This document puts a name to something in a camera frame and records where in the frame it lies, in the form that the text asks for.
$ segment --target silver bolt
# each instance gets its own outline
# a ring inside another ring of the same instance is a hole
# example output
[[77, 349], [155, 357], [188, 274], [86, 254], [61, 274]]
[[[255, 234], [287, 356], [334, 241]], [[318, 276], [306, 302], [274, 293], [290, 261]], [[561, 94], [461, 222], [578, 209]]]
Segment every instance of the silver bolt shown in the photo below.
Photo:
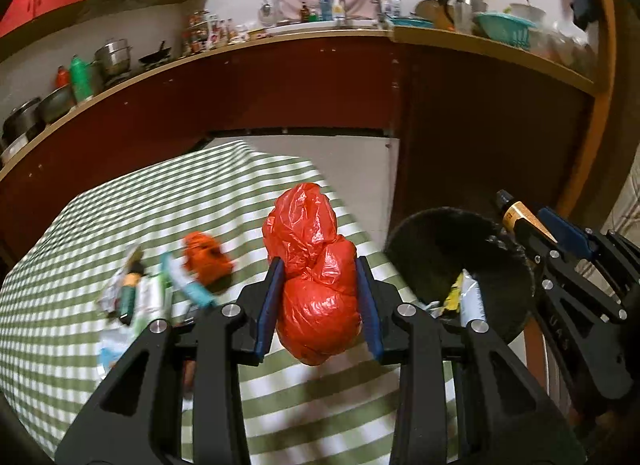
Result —
[[413, 304], [401, 304], [398, 306], [398, 313], [403, 317], [412, 317], [415, 315], [415, 306]]
[[166, 320], [154, 320], [151, 324], [149, 324], [149, 330], [151, 331], [151, 333], [162, 333], [164, 330], [166, 330]]
[[480, 319], [472, 320], [471, 329], [476, 333], [487, 333], [487, 331], [489, 331], [489, 324]]
[[222, 315], [225, 317], [235, 317], [242, 311], [238, 304], [227, 304], [222, 308]]

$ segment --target white floor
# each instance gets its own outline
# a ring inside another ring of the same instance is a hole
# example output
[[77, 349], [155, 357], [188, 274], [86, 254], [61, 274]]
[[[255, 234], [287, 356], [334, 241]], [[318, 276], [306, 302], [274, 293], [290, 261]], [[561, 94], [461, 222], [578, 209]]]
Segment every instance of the white floor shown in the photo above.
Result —
[[281, 134], [216, 138], [209, 146], [234, 140], [244, 140], [270, 154], [311, 159], [373, 242], [380, 249], [384, 246], [396, 182], [398, 140]]

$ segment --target tablecloth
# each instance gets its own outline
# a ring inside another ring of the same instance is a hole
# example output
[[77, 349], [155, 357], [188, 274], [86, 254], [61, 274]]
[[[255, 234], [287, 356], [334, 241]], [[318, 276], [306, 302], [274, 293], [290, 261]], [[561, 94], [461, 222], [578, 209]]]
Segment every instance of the tablecloth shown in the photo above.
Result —
[[[144, 262], [154, 273], [162, 252], [179, 256], [185, 234], [206, 231], [233, 259], [232, 285], [220, 297], [232, 301], [243, 286], [266, 275], [262, 222], [282, 192], [304, 181], [322, 187], [338, 233], [367, 256], [375, 278], [396, 285], [405, 301], [415, 300], [308, 159], [255, 152], [237, 141], [107, 182], [62, 210], [0, 292], [0, 388], [47, 453], [53, 456], [97, 387], [105, 319], [95, 300], [126, 247], [143, 243]], [[185, 305], [176, 294], [174, 314]], [[312, 368], [297, 362], [274, 336], [264, 364], [240, 366], [239, 374], [252, 463], [388, 463], [399, 368], [380, 366], [364, 343]], [[446, 378], [451, 400], [448, 370]], [[447, 405], [454, 419], [454, 403]], [[191, 438], [187, 411], [185, 459], [192, 456]]]

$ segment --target trash bin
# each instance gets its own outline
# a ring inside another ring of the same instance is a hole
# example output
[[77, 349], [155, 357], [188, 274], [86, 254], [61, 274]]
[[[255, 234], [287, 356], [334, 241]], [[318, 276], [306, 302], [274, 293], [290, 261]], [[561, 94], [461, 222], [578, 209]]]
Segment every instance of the trash bin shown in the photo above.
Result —
[[522, 247], [500, 225], [450, 207], [423, 210], [389, 235], [385, 254], [425, 304], [444, 301], [466, 268], [480, 285], [489, 326], [507, 343], [523, 330], [533, 274]]

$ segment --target green bottle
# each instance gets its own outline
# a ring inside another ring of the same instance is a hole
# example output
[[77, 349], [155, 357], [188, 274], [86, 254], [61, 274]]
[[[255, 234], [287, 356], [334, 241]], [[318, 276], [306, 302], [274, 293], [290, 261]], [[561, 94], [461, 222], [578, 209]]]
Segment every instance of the green bottle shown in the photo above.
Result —
[[84, 62], [78, 55], [74, 55], [73, 59], [71, 59], [69, 72], [71, 73], [71, 87], [74, 89], [78, 103], [94, 96], [91, 90], [89, 64]]

